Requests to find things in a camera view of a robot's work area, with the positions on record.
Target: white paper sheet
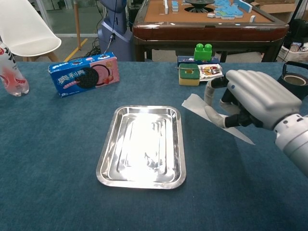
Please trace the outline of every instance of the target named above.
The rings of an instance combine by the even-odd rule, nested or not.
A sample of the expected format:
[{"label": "white paper sheet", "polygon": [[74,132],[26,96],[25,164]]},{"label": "white paper sheet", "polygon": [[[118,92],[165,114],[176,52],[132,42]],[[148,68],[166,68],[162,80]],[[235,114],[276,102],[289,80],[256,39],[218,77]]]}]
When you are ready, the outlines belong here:
[{"label": "white paper sheet", "polygon": [[[201,116],[202,118],[210,121],[208,118],[207,114],[205,113],[204,107],[206,106],[206,103],[196,94],[191,94],[190,97],[188,97],[187,100],[184,100],[182,103],[182,106],[185,107],[186,109],[196,113],[197,115]],[[253,144],[254,143],[249,139],[247,136],[242,134],[238,129],[236,128],[223,128],[228,133],[231,133],[233,136],[236,136],[237,138],[249,143]]]}]

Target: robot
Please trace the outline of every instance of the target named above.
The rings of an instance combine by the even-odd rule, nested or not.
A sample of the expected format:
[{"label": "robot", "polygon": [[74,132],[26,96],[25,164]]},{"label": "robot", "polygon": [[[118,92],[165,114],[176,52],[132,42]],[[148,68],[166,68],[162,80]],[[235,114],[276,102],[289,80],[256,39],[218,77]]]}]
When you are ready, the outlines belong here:
[{"label": "robot", "polygon": [[[226,118],[212,107],[215,89],[227,87],[220,106],[231,114]],[[302,117],[301,100],[269,75],[230,70],[209,81],[205,88],[205,112],[218,127],[254,124],[273,130],[275,144],[308,177],[308,117]]]},{"label": "robot", "polygon": [[135,61],[133,34],[127,30],[126,0],[100,0],[108,10],[98,30],[101,53],[112,51],[118,61]]}]

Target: yellow floor stripe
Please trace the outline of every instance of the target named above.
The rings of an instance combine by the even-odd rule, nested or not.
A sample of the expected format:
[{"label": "yellow floor stripe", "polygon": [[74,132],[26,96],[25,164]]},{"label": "yellow floor stripe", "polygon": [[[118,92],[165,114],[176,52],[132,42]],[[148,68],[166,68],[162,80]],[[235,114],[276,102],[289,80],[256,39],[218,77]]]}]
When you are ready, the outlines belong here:
[{"label": "yellow floor stripe", "polygon": [[[83,44],[85,44],[86,43],[86,41],[88,41],[88,39],[87,38],[85,38],[82,42],[81,42],[81,46],[83,46]],[[68,60],[70,60],[73,56],[74,56],[74,54],[76,54],[76,52],[78,51],[78,47],[76,47],[76,49],[75,50],[73,50],[73,52],[72,53],[70,53],[70,55],[69,56],[67,56],[67,58],[66,59],[64,59],[64,62],[67,62]]]}]

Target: cardboard box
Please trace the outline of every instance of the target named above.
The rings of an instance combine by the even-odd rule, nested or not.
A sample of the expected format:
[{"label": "cardboard box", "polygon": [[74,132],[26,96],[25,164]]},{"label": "cardboard box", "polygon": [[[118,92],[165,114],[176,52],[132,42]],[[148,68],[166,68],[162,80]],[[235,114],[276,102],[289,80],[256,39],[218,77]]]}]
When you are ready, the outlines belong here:
[{"label": "cardboard box", "polygon": [[111,52],[53,64],[48,72],[61,98],[120,81],[117,60]]},{"label": "cardboard box", "polygon": [[302,17],[302,20],[308,21],[308,11],[305,11],[305,12],[304,12],[304,15],[303,15],[303,17]]},{"label": "cardboard box", "polygon": [[296,8],[296,4],[294,3],[289,3],[289,4],[268,4],[268,3],[269,3],[268,1],[266,2],[266,4],[264,3],[264,1],[260,3],[258,0],[257,2],[253,2],[252,5],[259,7],[261,10],[265,11],[266,13],[269,13],[270,15],[280,19],[285,23],[288,23],[290,21],[291,15],[293,14]]}]

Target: chair leg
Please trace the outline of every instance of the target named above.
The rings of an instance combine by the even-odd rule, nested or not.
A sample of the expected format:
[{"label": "chair leg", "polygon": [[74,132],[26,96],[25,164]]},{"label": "chair leg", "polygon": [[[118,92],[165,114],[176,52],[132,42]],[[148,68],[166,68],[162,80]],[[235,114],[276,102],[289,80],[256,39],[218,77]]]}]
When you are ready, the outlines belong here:
[{"label": "chair leg", "polygon": [[47,54],[48,58],[52,61],[52,62],[59,62],[60,59],[56,56],[56,54],[54,52],[50,52]]},{"label": "chair leg", "polygon": [[28,61],[30,61],[30,62],[35,62],[35,60],[37,60],[38,57],[39,57],[39,56],[28,57]]}]

